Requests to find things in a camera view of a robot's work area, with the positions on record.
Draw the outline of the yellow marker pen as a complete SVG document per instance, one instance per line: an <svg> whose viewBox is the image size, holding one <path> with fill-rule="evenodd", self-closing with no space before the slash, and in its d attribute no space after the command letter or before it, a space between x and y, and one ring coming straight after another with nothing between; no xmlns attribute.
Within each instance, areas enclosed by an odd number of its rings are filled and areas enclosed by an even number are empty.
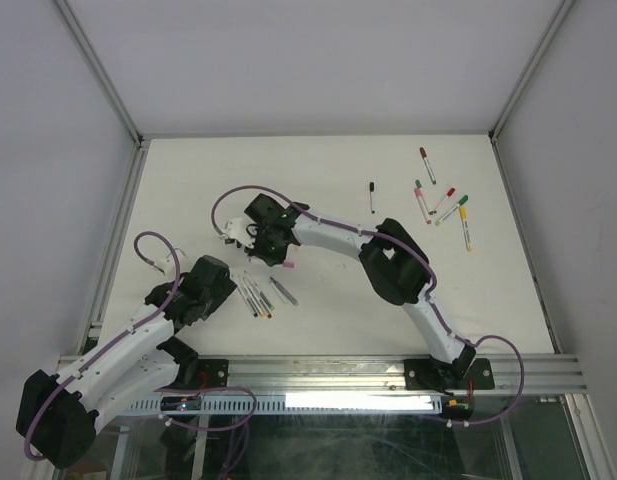
<svg viewBox="0 0 617 480"><path fill-rule="evenodd" d="M240 276L240 280L241 280L245 290L247 291L248 295L250 296L250 298L253 300L255 306L257 307L260 316L262 316L264 318L267 318L267 313L266 313L266 310L265 310L264 306L262 305L260 300L257 298L257 296L255 295L255 293L251 289L251 287L248 285L248 283L246 282L245 278L243 276Z"/></svg>

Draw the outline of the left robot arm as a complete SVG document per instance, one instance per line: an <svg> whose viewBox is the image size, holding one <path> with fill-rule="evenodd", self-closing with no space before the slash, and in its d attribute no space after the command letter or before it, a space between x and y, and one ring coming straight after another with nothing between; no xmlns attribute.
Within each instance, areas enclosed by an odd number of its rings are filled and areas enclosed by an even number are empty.
<svg viewBox="0 0 617 480"><path fill-rule="evenodd" d="M115 417L160 390L226 384L225 360L202 360L177 333L207 320L235 291L229 267L204 255L179 282L155 286L106 344L25 382L16 430L54 467L74 465Z"/></svg>

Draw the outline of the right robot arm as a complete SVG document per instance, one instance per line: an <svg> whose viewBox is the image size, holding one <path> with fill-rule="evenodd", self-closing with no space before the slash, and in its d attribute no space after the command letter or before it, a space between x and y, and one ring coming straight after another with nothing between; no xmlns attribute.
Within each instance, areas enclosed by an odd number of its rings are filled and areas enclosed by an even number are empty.
<svg viewBox="0 0 617 480"><path fill-rule="evenodd" d="M436 274L398 221L387 218L366 229L319 216L303 204L283 207L265 194L246 207L245 215L256 226L254 243L247 251L269 266L282 263L291 245L320 247L359 261L374 292L403 308L417 326L438 381L457 387L469 378L475 348L443 318L432 297Z"/></svg>

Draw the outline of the blue marker pen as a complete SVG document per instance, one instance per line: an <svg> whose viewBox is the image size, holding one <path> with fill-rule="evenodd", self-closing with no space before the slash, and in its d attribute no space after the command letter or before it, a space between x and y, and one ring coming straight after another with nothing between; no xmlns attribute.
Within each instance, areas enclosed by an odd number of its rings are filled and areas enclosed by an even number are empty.
<svg viewBox="0 0 617 480"><path fill-rule="evenodd" d="M244 287L241 285L241 282L240 282L239 278L236 275L233 275L232 276L232 280L235 282L235 284L237 286L237 290L238 290L242 300L244 301L244 303L248 307L251 315L254 318L257 318L259 316L259 311L258 311L256 305L253 303L253 301L249 297L249 295L246 292L246 290L244 289Z"/></svg>

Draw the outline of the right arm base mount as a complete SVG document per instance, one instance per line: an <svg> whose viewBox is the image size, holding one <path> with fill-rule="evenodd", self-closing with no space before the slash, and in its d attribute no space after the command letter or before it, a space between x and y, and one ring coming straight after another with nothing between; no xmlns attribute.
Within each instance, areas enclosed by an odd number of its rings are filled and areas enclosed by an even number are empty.
<svg viewBox="0 0 617 480"><path fill-rule="evenodd" d="M491 364L476 357L476 350L465 346L452 363L434 359L410 358L403 361L405 388L449 394L456 390L493 390Z"/></svg>

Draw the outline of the brown cap marker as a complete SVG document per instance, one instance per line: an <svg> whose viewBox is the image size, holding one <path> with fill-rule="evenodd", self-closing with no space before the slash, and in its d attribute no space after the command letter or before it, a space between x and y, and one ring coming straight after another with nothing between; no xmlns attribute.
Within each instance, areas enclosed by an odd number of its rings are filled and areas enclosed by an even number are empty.
<svg viewBox="0 0 617 480"><path fill-rule="evenodd" d="M244 277L245 277L245 280L247 281L248 285L251 287L251 289L254 291L255 295L257 296L257 298L260 300L260 302L264 306L264 308L266 310L266 313L267 313L267 318L271 318L272 317L272 311L269 308L267 308L267 305L263 303L263 301L261 300L261 298L257 294L256 289L253 287L252 283L249 280L250 275L247 272L245 272L244 273Z"/></svg>

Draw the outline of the light green cap marker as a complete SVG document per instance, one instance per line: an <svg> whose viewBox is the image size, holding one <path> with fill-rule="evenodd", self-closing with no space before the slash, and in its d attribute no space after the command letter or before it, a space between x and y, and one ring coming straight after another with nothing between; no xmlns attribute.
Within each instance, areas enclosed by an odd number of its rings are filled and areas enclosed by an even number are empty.
<svg viewBox="0 0 617 480"><path fill-rule="evenodd" d="M283 291L279 287L278 283L272 277L269 277L268 281L269 281L269 284L271 285L271 287L273 288L273 290L276 292L277 296L282 301L282 303L289 304L290 301L289 301L288 297L283 293Z"/></svg>

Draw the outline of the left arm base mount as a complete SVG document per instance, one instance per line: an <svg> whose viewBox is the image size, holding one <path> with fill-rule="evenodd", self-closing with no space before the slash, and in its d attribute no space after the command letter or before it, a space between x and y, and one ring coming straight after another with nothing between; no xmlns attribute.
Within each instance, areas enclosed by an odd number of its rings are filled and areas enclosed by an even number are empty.
<svg viewBox="0 0 617 480"><path fill-rule="evenodd" d="M157 349L165 352L177 365L177 375L165 389L201 390L227 385L228 359L202 358L195 349L177 337L162 342Z"/></svg>

